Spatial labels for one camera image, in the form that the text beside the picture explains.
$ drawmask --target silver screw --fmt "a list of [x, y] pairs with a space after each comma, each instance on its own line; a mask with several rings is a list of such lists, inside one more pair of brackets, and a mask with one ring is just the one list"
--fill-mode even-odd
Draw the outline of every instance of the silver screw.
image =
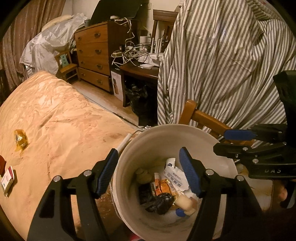
[[207, 169], [205, 172], [208, 176], [211, 176], [214, 174], [214, 171], [212, 169]]
[[91, 170], [84, 171], [83, 175], [86, 176], [86, 177], [90, 176], [91, 175]]
[[240, 182], [242, 182], [244, 180], [244, 177], [242, 175], [238, 175], [237, 176], [237, 180], [239, 180]]
[[60, 176], [55, 176], [55, 177], [54, 177], [54, 182], [58, 182], [60, 179], [61, 179]]

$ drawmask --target dresser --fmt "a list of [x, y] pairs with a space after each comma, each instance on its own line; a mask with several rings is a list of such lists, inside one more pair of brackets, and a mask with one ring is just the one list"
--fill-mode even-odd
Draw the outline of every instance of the dresser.
[[[132, 21], [136, 33], [136, 21]], [[129, 25], [119, 25], [114, 21], [98, 23], [75, 32], [79, 74], [81, 79], [113, 93], [111, 81], [111, 54], [119, 50], [125, 40], [132, 37]]]

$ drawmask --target white wall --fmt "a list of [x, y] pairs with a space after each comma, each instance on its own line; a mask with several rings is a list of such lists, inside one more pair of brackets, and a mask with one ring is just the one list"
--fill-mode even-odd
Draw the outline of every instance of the white wall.
[[[72, 13], [72, 1], [74, 1], [74, 12]], [[137, 14], [137, 19], [141, 20], [138, 24], [138, 29], [145, 29], [144, 26], [152, 33], [153, 29], [153, 9], [174, 11], [179, 4], [180, 0], [142, 0], [143, 6]], [[66, 0], [63, 14], [76, 14], [84, 13], [85, 16], [91, 18], [99, 0]], [[151, 10], [148, 10], [148, 3], [151, 3]]]

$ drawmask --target striped sheet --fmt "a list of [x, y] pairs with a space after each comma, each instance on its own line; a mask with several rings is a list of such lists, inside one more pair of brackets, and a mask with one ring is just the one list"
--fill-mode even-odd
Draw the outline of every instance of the striped sheet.
[[272, 77], [296, 69], [295, 50], [260, 1], [185, 0], [160, 65], [158, 123], [177, 123], [187, 99], [232, 128], [284, 122]]

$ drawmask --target wooden floor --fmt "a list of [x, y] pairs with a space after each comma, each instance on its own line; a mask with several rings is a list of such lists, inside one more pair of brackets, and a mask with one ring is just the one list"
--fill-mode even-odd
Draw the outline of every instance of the wooden floor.
[[91, 102], [119, 115], [121, 118], [126, 119], [133, 125], [138, 125], [139, 119], [135, 113], [133, 113], [131, 106], [123, 107], [122, 101], [114, 95], [111, 95], [83, 80], [72, 83], [72, 86]]

